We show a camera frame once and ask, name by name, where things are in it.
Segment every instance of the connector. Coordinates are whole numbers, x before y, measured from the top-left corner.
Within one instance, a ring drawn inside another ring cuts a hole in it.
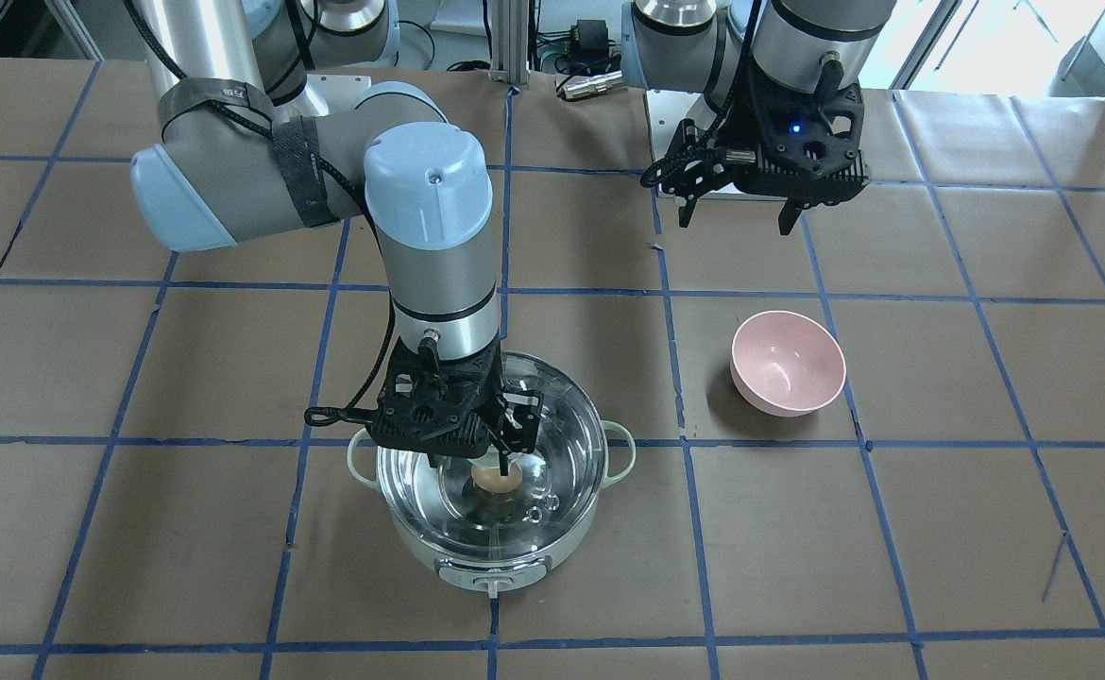
[[[600,94],[608,94],[608,92],[625,87],[624,74],[615,72],[581,79],[581,81],[566,85],[562,92],[565,92],[566,102],[577,102],[578,100],[587,100],[590,96],[599,96]]]

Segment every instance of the pot rim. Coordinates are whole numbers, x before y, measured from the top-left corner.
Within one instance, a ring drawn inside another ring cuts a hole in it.
[[[527,353],[504,352],[504,360],[506,360],[506,358],[508,357],[534,362],[535,365],[541,367],[541,369],[550,370],[555,374],[560,375],[561,378],[565,379],[567,384],[569,384],[570,390],[578,391],[578,395],[580,395],[581,399],[586,401],[587,415],[590,417],[588,418],[588,421],[591,423],[592,430],[594,430],[596,436],[599,437],[599,442],[601,444],[600,448],[601,456],[597,457],[597,459],[599,460],[597,460],[597,464],[594,467],[594,473],[591,474],[591,477],[587,480],[586,483],[583,483],[579,494],[577,494],[578,499],[582,498],[583,495],[586,495],[588,499],[580,506],[580,509],[576,511],[577,516],[573,517],[573,521],[567,522],[567,524],[565,525],[565,530],[562,530],[561,533],[558,534],[556,538],[549,541],[548,543],[545,543],[545,545],[540,546],[536,551],[528,551],[519,555],[511,556],[509,558],[497,559],[497,561],[485,561],[480,558],[473,558],[473,556],[467,556],[462,552],[454,550],[454,547],[440,545],[439,542],[429,540],[427,536],[420,533],[418,529],[414,527],[412,522],[406,521],[404,516],[402,516],[402,514],[404,513],[402,513],[401,509],[399,509],[399,499],[401,496],[401,493],[400,491],[397,490],[396,485],[393,485],[392,475],[386,473],[386,470],[393,469],[392,465],[390,465],[390,463],[392,463],[393,459],[397,459],[397,457],[402,457],[402,456],[422,457],[424,456],[424,453],[406,451],[401,449],[386,449],[383,447],[376,448],[376,474],[377,474],[376,479],[377,482],[380,484],[380,494],[383,495],[385,504],[386,506],[389,508],[389,514],[392,516],[393,525],[398,527],[404,527],[407,533],[410,534],[410,536],[412,536],[415,541],[418,541],[420,545],[427,546],[429,547],[429,550],[435,551],[436,553],[448,556],[448,558],[451,558],[453,561],[461,561],[461,563],[465,564],[466,567],[467,565],[471,564],[484,565],[484,567],[507,567],[511,564],[517,563],[517,561],[530,559],[532,556],[534,555],[539,555],[556,550],[556,547],[558,545],[561,545],[561,543],[565,542],[567,536],[577,531],[582,525],[582,522],[585,522],[588,517],[590,517],[590,520],[592,521],[592,517],[594,517],[594,510],[597,503],[599,503],[599,494],[601,491],[601,485],[603,485],[603,479],[608,477],[608,453],[609,453],[608,431],[604,430],[603,425],[601,425],[603,423],[603,420],[601,420],[601,417],[599,415],[599,409],[597,409],[597,406],[594,406],[594,400],[591,399],[590,395],[588,395],[586,390],[582,390],[581,386],[578,385],[578,383],[575,381],[572,378],[570,378],[565,372],[558,369],[557,366],[552,366],[551,363],[548,363],[547,360],[544,360],[536,356],[532,356],[532,354]]]

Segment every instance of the cable strap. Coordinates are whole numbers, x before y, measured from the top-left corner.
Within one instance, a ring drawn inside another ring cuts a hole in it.
[[[162,129],[182,114],[209,102],[246,107],[267,121],[272,119],[272,113],[275,111],[266,92],[249,82],[225,81],[219,77],[185,77],[171,90],[167,90],[167,94],[159,100],[159,121],[164,121]]]
[[[293,198],[296,215],[302,216],[305,227],[322,227],[337,221],[329,211],[327,191],[319,163],[322,150],[318,146],[318,126],[307,116],[277,125],[272,130],[272,145],[276,151],[276,164]]]

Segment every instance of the pink bowl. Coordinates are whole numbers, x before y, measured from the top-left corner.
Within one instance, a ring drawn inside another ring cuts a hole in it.
[[[772,310],[753,315],[738,327],[729,374],[741,396],[759,410],[797,417],[841,395],[846,358],[820,323]]]

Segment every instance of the black cable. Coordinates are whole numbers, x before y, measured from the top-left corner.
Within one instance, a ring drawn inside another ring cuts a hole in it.
[[[536,54],[536,36],[540,33],[539,17],[536,17],[536,7],[539,0],[532,0],[527,4],[527,69],[539,69],[539,55]]]
[[[185,81],[187,73],[175,60],[171,59],[171,55],[167,53],[166,49],[162,48],[162,42],[159,42],[159,39],[157,39],[154,34],[154,31],[151,31],[150,27],[146,24],[146,18],[138,12],[137,6],[134,4],[134,0],[125,0],[125,10],[128,11],[129,18],[134,20],[134,27],[137,28],[137,33],[141,34],[141,39],[146,42],[147,46],[150,48],[150,51],[154,52],[154,55],[159,57],[159,61],[162,62],[162,65],[166,66],[168,72],[171,72],[171,74],[178,77],[179,81]],[[248,117],[241,115],[240,113],[234,113],[232,108],[228,107],[228,105],[220,102],[208,102],[208,104],[212,111],[217,112],[221,116],[224,116],[227,119],[234,122],[234,124],[238,124],[245,129],[250,129],[251,133],[257,134],[260,137],[264,137],[266,139],[272,138],[271,128],[263,127],[262,125],[256,124],[256,122],[248,119]],[[367,212],[367,201],[362,197],[362,191],[355,189],[355,186],[349,179],[347,179],[347,176],[341,174],[341,171],[338,171],[338,168],[329,164],[329,160],[318,156],[316,164],[318,164],[318,167],[322,168],[322,170],[325,171],[332,179],[334,179],[334,181],[336,181],[336,184],[340,186],[340,188],[345,190],[350,198],[352,198],[355,206],[359,207],[359,212],[361,212],[364,219],[367,220],[368,227],[371,227],[372,237],[376,237],[376,224],[372,223],[372,218]],[[372,366],[371,373],[368,374],[366,381],[364,381],[364,384],[359,387],[359,390],[355,393],[355,398],[350,400],[347,408],[344,409],[344,414],[355,408],[355,405],[357,405],[359,399],[366,395],[368,388],[370,388],[371,384],[376,380],[377,374],[380,374],[380,366],[385,363],[385,354],[388,353],[389,341],[393,338],[393,323],[396,323],[396,315],[393,315],[393,303],[390,301],[389,322],[386,324],[385,339],[380,343],[380,354],[376,357],[376,363]],[[309,421],[309,409],[306,410],[305,420],[306,422]],[[335,421],[328,421],[317,426],[320,427],[323,425],[332,425],[333,422]]]
[[[431,57],[429,57],[429,60],[427,60],[427,65],[422,66],[422,70],[430,69],[431,64],[435,63],[435,38],[434,38],[434,35],[431,35],[431,31],[427,30],[425,28],[423,28],[422,25],[418,24],[417,22],[411,22],[410,19],[400,19],[400,21],[398,21],[398,23],[399,24],[413,25],[414,28],[418,28],[418,30],[422,31],[423,34],[427,34],[427,40],[429,40],[429,42],[431,42]]]
[[[741,55],[738,56],[738,67],[733,74],[729,92],[725,95],[725,103],[720,104],[720,111],[717,113],[716,119],[712,122],[712,125],[708,126],[703,135],[699,135],[698,142],[692,144],[687,149],[683,149],[673,156],[664,156],[664,158],[654,160],[645,171],[640,174],[640,186],[652,189],[654,186],[661,185],[661,180],[665,176],[669,176],[669,174],[682,171],[683,168],[695,163],[695,160],[707,158],[707,143],[720,129],[725,121],[728,119],[729,113],[733,112],[734,94],[737,93],[738,87],[741,86],[741,82],[745,81],[746,70],[750,67],[750,44],[753,43],[753,39],[755,39],[755,21],[758,19],[758,10],[760,8],[761,0],[755,0],[750,3],[750,18],[746,21],[746,34],[741,39]]]
[[[456,62],[454,64],[449,64],[446,70],[450,72],[480,72],[480,70],[486,70],[490,67],[490,62],[483,62],[481,60],[470,60],[466,62]]]
[[[484,48],[493,61],[493,34],[490,33],[490,0],[481,0],[481,22],[484,23]]]
[[[314,44],[314,38],[316,34],[318,34],[319,21],[322,21],[322,3],[315,3],[314,22],[309,25],[309,35],[307,35],[307,38],[305,39],[305,48],[311,46],[311,44]],[[266,92],[266,94],[271,94],[272,90],[276,90],[276,87],[284,85],[284,82],[288,80],[288,76],[291,74],[293,74],[293,69],[296,69],[296,64],[298,63],[302,63],[302,49],[299,48],[296,49],[296,56],[294,57],[293,63],[288,64],[288,67],[284,70],[284,73],[276,79],[276,82],[271,83],[271,85],[269,85],[267,90],[264,90],[264,92]]]

